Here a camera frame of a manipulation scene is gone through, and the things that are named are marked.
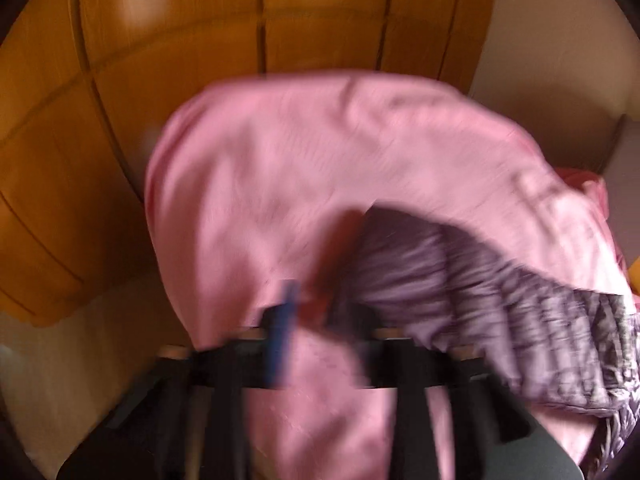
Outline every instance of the white wall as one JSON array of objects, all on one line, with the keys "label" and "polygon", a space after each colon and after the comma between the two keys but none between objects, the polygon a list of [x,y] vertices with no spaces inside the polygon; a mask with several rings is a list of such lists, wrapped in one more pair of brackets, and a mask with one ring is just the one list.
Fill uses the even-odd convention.
[{"label": "white wall", "polygon": [[620,116],[640,113],[640,41],[614,0],[495,0],[470,95],[552,164],[596,169]]}]

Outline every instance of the gathered purple fabric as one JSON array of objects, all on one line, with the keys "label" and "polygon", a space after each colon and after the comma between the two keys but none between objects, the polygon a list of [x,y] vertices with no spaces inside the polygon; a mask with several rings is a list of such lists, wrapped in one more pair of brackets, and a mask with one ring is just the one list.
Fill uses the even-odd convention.
[{"label": "gathered purple fabric", "polygon": [[353,304],[427,348],[474,346],[526,400],[606,418],[592,474],[638,421],[639,317],[622,297],[544,278],[456,226],[369,209],[332,330],[350,335]]}]

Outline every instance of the pink cloth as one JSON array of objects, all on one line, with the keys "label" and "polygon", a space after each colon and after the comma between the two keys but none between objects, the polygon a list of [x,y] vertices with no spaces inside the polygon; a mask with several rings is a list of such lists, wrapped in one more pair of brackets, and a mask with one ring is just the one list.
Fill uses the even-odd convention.
[{"label": "pink cloth", "polygon": [[[376,200],[466,228],[571,286],[625,295],[605,222],[519,126],[441,83],[349,72],[212,86],[169,120],[146,174],[162,280],[197,348],[220,343],[304,285],[284,391],[249,394],[254,445],[283,479],[383,479],[394,394],[318,329],[331,276]],[[429,391],[444,479],[447,399]],[[574,460],[587,417],[538,412]]]}]

